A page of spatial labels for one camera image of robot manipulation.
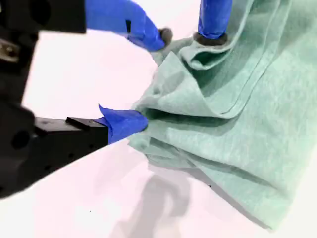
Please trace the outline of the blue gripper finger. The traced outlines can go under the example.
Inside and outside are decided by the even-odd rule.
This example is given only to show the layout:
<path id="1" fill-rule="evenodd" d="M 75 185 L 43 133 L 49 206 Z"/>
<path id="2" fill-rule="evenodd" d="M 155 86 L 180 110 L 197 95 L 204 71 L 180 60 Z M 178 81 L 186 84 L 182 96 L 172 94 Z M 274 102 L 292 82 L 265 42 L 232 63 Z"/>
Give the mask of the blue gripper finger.
<path id="1" fill-rule="evenodd" d="M 48 31 L 113 32 L 149 52 L 165 48 L 173 36 L 169 28 L 158 29 L 131 0 L 41 0 L 39 22 Z"/>
<path id="2" fill-rule="evenodd" d="M 226 28 L 232 0 L 201 0 L 198 31 L 193 38 L 204 46 L 221 46 L 227 42 Z"/>
<path id="3" fill-rule="evenodd" d="M 147 128 L 148 120 L 136 110 L 99 109 L 102 116 L 98 119 L 37 118 L 34 139 L 36 180 Z"/>

